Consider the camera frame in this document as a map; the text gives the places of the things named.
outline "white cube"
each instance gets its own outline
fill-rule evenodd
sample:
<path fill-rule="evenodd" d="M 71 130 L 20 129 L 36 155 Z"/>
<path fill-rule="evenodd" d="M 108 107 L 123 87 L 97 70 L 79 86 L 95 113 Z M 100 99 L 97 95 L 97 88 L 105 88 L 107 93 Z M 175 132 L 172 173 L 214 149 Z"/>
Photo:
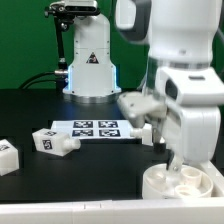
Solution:
<path fill-rule="evenodd" d="M 19 169 L 18 150 L 7 140 L 0 141 L 0 176 Z"/>
<path fill-rule="evenodd" d="M 41 129 L 33 133 L 37 151 L 65 156 L 81 146 L 79 139 L 70 138 L 68 133 L 55 132 L 50 129 Z"/>

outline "white sheet with markers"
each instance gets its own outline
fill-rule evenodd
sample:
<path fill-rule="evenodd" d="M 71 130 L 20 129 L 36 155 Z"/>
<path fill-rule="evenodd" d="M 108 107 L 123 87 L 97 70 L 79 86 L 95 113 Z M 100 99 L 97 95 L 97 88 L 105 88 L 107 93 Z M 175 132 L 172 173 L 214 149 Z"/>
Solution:
<path fill-rule="evenodd" d="M 66 132 L 80 139 L 133 139 L 132 127 L 126 120 L 73 120 L 54 121 L 52 131 Z"/>

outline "black table surface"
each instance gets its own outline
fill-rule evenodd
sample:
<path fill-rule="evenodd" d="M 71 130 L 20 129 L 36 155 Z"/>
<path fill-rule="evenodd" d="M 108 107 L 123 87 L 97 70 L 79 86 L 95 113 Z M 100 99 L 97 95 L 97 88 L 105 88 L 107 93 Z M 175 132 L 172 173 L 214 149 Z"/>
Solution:
<path fill-rule="evenodd" d="M 79 151 L 58 157 L 35 149 L 32 133 L 54 120 L 123 120 L 116 102 L 85 105 L 54 90 L 0 90 L 0 139 L 19 151 L 20 169 L 0 177 L 0 203 L 141 198 L 142 175 L 163 163 L 138 141 L 82 141 Z M 221 129 L 214 163 L 224 167 Z"/>

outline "green wall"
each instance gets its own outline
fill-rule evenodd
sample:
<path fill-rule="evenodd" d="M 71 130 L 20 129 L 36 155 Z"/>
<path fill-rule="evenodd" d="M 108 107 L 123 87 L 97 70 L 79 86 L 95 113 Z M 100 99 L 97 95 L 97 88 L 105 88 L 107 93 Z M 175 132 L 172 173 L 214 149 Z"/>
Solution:
<path fill-rule="evenodd" d="M 57 68 L 57 46 L 53 17 L 44 17 L 51 0 L 13 0 L 1 2 L 0 13 L 0 88 L 17 88 L 35 74 Z M 98 0 L 104 15 L 110 14 L 111 0 Z M 142 79 L 148 54 L 145 46 L 125 42 L 111 18 L 111 60 L 119 67 L 119 85 L 134 88 Z M 64 33 L 68 62 L 73 58 L 73 30 Z M 217 72 L 224 67 L 224 47 L 216 38 L 213 65 Z M 35 87 L 53 88 L 54 84 Z"/>

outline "black cable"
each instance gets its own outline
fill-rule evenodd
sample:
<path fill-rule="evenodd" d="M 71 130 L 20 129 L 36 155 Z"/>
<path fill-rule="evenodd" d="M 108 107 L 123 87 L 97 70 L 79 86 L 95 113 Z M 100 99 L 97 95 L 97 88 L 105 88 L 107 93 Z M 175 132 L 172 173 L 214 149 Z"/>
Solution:
<path fill-rule="evenodd" d="M 109 12 L 109 15 L 108 15 L 108 20 L 110 20 L 113 16 L 113 6 L 114 6 L 114 1 L 111 0 L 110 1 L 110 12 Z"/>
<path fill-rule="evenodd" d="M 27 79 L 25 82 L 23 82 L 20 86 L 19 89 L 23 89 L 27 84 L 29 84 L 30 82 L 34 81 L 35 79 L 44 77 L 44 76 L 48 76 L 48 75 L 54 75 L 54 72 L 44 72 L 44 73 L 40 73 L 38 75 L 35 75 L 29 79 Z"/>
<path fill-rule="evenodd" d="M 45 80 L 34 81 L 34 82 L 31 82 L 30 84 L 28 84 L 24 89 L 28 89 L 30 86 L 32 86 L 34 84 L 43 83 L 43 82 L 54 82 L 55 83 L 56 80 L 45 79 Z"/>

